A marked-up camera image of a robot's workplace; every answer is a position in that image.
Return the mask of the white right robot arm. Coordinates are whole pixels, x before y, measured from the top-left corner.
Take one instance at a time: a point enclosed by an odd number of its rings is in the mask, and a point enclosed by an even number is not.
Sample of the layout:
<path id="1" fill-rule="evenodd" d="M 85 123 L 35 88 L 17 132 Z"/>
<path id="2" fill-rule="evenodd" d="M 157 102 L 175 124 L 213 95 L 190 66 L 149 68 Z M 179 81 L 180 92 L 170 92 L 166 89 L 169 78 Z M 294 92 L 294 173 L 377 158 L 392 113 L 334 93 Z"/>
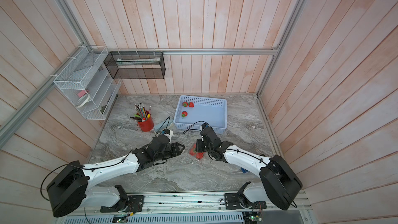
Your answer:
<path id="1" fill-rule="evenodd" d="M 246 182 L 237 193 L 224 196 L 228 209 L 252 208 L 270 201 L 281 210 L 297 207 L 294 199 L 303 184 L 285 159 L 266 157 L 245 151 L 228 141 L 221 141 L 209 124 L 203 124 L 197 140 L 198 152 L 207 152 L 214 161 L 236 165 L 258 176 L 259 183 Z"/>

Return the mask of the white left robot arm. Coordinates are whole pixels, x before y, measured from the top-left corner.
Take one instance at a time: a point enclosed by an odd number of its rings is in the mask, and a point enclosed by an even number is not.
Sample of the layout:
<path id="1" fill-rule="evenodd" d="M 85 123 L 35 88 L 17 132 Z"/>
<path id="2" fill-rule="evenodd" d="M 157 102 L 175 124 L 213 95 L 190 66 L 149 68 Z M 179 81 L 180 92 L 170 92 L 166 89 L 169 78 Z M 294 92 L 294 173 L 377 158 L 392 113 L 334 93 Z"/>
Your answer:
<path id="1" fill-rule="evenodd" d="M 156 136 L 139 149 L 127 155 L 95 164 L 73 161 L 46 188 L 53 216 L 66 216 L 81 207 L 101 207 L 105 213 L 133 209 L 130 199 L 121 185 L 109 188 L 100 184 L 115 177 L 133 174 L 182 154 L 185 146 L 171 141 L 172 134 Z"/>

